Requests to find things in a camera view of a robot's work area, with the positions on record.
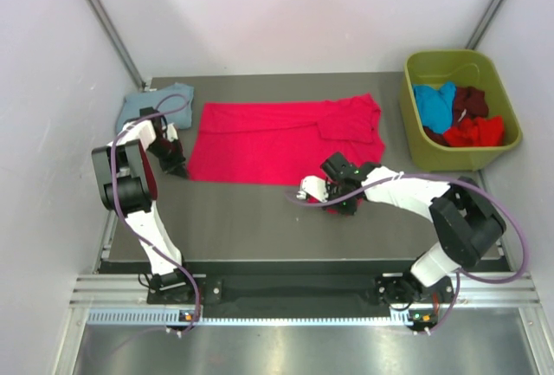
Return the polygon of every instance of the fabric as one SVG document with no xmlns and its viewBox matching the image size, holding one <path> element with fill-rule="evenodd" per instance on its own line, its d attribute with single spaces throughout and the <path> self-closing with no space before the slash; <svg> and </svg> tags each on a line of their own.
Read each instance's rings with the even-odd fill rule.
<svg viewBox="0 0 554 375">
<path fill-rule="evenodd" d="M 464 118 L 488 117 L 485 93 L 476 87 L 457 87 L 452 115 L 453 126 L 459 125 Z"/>
<path fill-rule="evenodd" d="M 415 85 L 415 104 L 422 120 L 433 133 L 443 134 L 452 125 L 452 105 L 456 86 L 447 82 L 437 91 L 428 85 Z"/>
<path fill-rule="evenodd" d="M 300 184 L 324 173 L 335 152 L 358 165 L 378 162 L 381 109 L 369 94 L 283 104 L 204 105 L 188 164 L 190 178 L 212 182 Z"/>
<path fill-rule="evenodd" d="M 158 91 L 152 92 L 135 92 L 128 94 L 125 97 L 123 103 L 123 108 L 119 114 L 117 123 L 116 123 L 116 133 L 120 132 L 123 129 L 123 125 L 133 118 L 139 116 L 139 111 L 141 108 L 145 107 L 156 107 L 156 105 L 166 96 L 171 94 L 182 94 L 189 101 L 189 105 L 178 113 L 171 113 L 166 115 L 168 123 L 174 123 L 175 128 L 183 130 L 185 128 L 190 128 L 192 125 L 192 99 L 194 98 L 194 88 L 189 85 L 184 85 L 183 83 L 175 83 L 164 89 L 159 89 Z M 183 98 L 176 96 L 174 98 L 169 98 L 162 106 L 160 110 L 169 111 L 172 108 L 177 108 L 183 105 Z"/>
<path fill-rule="evenodd" d="M 442 134 L 433 133 L 428 126 L 425 126 L 423 128 L 423 131 L 427 134 L 427 136 L 432 139 L 436 144 L 438 145 L 444 145 L 445 147 L 448 147 L 448 142 L 444 139 L 444 136 Z"/>
<path fill-rule="evenodd" d="M 504 121 L 502 117 L 489 120 L 465 118 L 458 126 L 453 126 L 444 134 L 444 139 L 452 147 L 489 147 L 502 145 Z"/>
</svg>

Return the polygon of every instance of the green plastic bin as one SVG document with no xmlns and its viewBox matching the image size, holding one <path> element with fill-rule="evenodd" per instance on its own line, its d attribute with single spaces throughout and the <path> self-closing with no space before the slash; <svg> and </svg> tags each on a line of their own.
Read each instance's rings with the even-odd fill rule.
<svg viewBox="0 0 554 375">
<path fill-rule="evenodd" d="M 489 117 L 502 116 L 506 134 L 498 147 L 445 147 L 432 141 L 423 131 L 412 85 L 441 87 L 452 81 L 459 87 L 485 91 Z M 493 62 L 473 50 L 436 50 L 416 53 L 404 65 L 400 108 L 414 163 L 424 171 L 476 171 L 521 141 L 522 133 L 512 105 Z"/>
</svg>

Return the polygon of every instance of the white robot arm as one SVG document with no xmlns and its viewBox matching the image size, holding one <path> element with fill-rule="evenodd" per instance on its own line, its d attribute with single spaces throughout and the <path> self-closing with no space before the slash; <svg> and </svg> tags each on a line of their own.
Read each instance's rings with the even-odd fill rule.
<svg viewBox="0 0 554 375">
<path fill-rule="evenodd" d="M 141 116 L 155 113 L 153 108 L 141 110 Z M 118 195 L 126 223 L 141 236 L 140 243 L 145 249 L 151 264 L 154 288 L 163 288 L 179 283 L 182 273 L 175 266 L 155 253 L 151 245 L 178 264 L 183 264 L 183 256 L 169 238 L 162 223 L 156 199 L 158 188 L 153 177 L 145 151 L 158 157 L 162 171 L 187 178 L 184 167 L 183 148 L 173 124 L 164 123 L 164 118 L 128 122 L 124 125 L 126 134 L 116 147 L 116 167 Z M 99 186 L 102 203 L 114 210 L 112 171 L 110 167 L 113 143 L 93 150 L 93 166 Z"/>
<path fill-rule="evenodd" d="M 340 153 L 328 158 L 322 169 L 329 178 L 304 178 L 299 198 L 310 195 L 320 202 L 328 202 L 377 180 L 399 177 L 397 172 L 372 163 L 356 167 Z M 439 242 L 409 269 L 409 274 L 422 288 L 432 287 L 458 268 L 475 265 L 506 230 L 503 219 L 488 201 L 448 182 L 420 178 L 391 180 L 370 187 L 358 197 L 331 209 L 353 215 L 361 197 L 410 210 L 435 225 Z"/>
</svg>

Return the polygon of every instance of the clothes in bin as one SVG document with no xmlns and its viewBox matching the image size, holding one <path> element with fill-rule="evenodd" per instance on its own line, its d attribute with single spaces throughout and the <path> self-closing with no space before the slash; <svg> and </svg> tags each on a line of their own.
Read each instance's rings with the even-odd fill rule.
<svg viewBox="0 0 554 375">
<path fill-rule="evenodd" d="M 472 86 L 485 91 L 487 117 L 502 117 L 502 145 L 450 147 L 438 145 L 424 132 L 414 96 L 414 85 L 438 88 L 446 82 L 457 87 Z M 400 112 L 414 164 L 424 171 L 478 171 L 498 156 L 515 148 L 523 138 L 518 119 L 494 63 L 475 50 L 423 50 L 404 63 L 404 77 L 398 97 Z"/>
<path fill-rule="evenodd" d="M 502 145 L 502 117 L 486 119 L 489 111 L 483 91 L 456 87 L 450 81 L 438 90 L 427 85 L 414 85 L 413 90 L 423 130 L 435 143 L 452 147 Z M 450 106 L 448 94 L 453 95 Z"/>
</svg>

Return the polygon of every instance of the white enclosure wall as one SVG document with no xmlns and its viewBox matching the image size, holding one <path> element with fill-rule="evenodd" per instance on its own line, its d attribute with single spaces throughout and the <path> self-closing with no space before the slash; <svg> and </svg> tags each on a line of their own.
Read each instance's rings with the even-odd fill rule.
<svg viewBox="0 0 554 375">
<path fill-rule="evenodd" d="M 511 98 L 524 140 L 485 169 L 492 193 L 524 225 L 531 272 L 554 327 L 554 5 L 506 0 L 479 50 L 489 55 Z"/>
<path fill-rule="evenodd" d="M 1 372 L 43 374 L 105 222 L 90 152 L 133 85 L 86 0 L 0 10 Z"/>
<path fill-rule="evenodd" d="M 400 70 L 464 47 L 490 0 L 102 0 L 152 76 Z"/>
</svg>

